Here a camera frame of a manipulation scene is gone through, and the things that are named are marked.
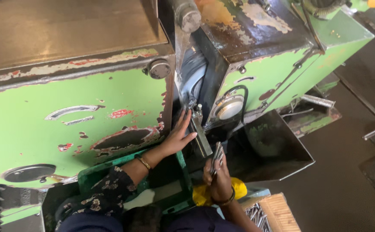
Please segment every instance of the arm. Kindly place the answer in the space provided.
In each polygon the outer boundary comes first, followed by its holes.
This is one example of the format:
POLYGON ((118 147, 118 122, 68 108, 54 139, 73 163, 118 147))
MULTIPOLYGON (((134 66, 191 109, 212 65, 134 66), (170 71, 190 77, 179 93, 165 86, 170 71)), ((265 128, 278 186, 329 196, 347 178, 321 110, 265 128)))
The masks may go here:
MULTIPOLYGON (((184 116, 185 110, 182 111, 175 128, 170 132, 165 141, 142 155, 143 159, 151 166, 151 168, 156 167, 156 165, 165 157, 182 150, 183 147, 197 136, 197 132, 194 132, 185 137, 185 132, 190 122, 191 110, 187 113, 186 119, 183 119, 184 116)), ((126 163, 121 166, 121 168, 132 179, 135 185, 140 183, 140 181, 149 174, 149 170, 137 159, 126 163)))
MULTIPOLYGON (((212 160, 206 161, 203 169, 203 180, 211 187, 211 195, 215 201, 227 201, 232 195, 231 180, 229 170, 226 166, 226 156, 222 158, 222 166, 219 162, 215 162, 216 175, 214 178, 210 175, 212 160)), ((223 215, 226 220, 242 227, 246 232, 262 232, 246 215, 237 200, 233 200, 226 206, 221 206, 223 215)))

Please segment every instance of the woman's left hand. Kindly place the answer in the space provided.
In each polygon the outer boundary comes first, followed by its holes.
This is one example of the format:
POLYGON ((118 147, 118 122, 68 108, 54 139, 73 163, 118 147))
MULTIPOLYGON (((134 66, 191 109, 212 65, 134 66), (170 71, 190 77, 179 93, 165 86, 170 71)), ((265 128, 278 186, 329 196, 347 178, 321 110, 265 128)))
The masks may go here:
POLYGON ((185 112, 185 110, 182 111, 175 128, 170 132, 163 143, 157 147, 160 150, 161 154, 165 156, 174 154, 182 150, 191 140, 193 140, 197 136, 197 132, 193 132, 185 137, 185 132, 187 127, 189 126, 191 118, 191 110, 188 111, 186 119, 183 119, 185 116, 185 112))

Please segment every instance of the yellow cloth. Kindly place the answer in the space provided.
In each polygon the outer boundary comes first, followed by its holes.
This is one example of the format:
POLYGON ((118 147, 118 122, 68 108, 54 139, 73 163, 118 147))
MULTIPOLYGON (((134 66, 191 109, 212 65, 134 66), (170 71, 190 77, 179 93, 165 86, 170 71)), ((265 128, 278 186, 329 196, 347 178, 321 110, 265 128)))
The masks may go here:
MULTIPOLYGON (((235 189, 235 199, 242 198, 247 194, 247 188, 243 181, 238 178, 231 177, 232 186, 235 189)), ((211 199, 210 187, 207 185, 198 185, 193 187, 193 201, 197 206, 211 206, 213 205, 211 199)))

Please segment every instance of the woman's right hand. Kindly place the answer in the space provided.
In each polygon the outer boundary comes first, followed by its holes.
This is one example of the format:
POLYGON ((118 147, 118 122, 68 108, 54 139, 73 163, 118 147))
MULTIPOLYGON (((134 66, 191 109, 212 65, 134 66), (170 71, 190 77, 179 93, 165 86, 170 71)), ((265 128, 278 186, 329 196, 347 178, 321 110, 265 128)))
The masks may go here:
POLYGON ((213 178, 210 174, 212 159, 208 159, 203 168, 203 181, 211 187, 212 198, 219 202, 228 201, 232 196, 232 183, 225 155, 222 157, 222 161, 222 166, 219 162, 215 162, 216 175, 213 178))

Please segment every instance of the metal cover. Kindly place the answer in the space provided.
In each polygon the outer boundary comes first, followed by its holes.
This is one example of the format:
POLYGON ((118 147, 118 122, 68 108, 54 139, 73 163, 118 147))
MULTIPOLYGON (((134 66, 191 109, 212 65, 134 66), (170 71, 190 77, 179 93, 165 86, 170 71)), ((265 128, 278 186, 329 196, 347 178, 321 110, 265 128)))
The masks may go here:
POLYGON ((56 166, 51 164, 37 164, 9 170, 3 174, 6 181, 9 182, 28 182, 39 180, 42 177, 49 176, 56 171, 56 166))
POLYGON ((0 1, 0 69, 167 42, 149 0, 0 1))

